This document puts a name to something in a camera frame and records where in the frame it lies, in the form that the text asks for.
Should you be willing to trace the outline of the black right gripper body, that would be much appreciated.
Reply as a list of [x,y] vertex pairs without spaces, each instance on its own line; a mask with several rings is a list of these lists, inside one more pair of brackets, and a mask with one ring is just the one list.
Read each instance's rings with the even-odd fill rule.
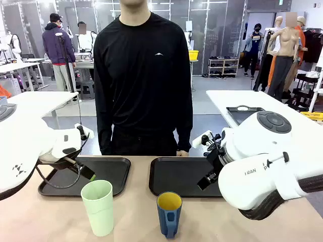
[[220,174],[220,171],[226,165],[224,155],[224,150],[217,147],[207,153],[206,159],[212,165],[212,169],[206,176],[218,176]]

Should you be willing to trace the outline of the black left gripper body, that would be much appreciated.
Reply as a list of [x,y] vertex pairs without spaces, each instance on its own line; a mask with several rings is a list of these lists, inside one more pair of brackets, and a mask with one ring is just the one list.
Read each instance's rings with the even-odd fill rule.
[[91,179],[91,177],[95,174],[95,172],[88,166],[77,161],[75,156],[70,155],[52,163],[51,166],[56,170],[69,169],[72,172],[85,177],[86,179]]

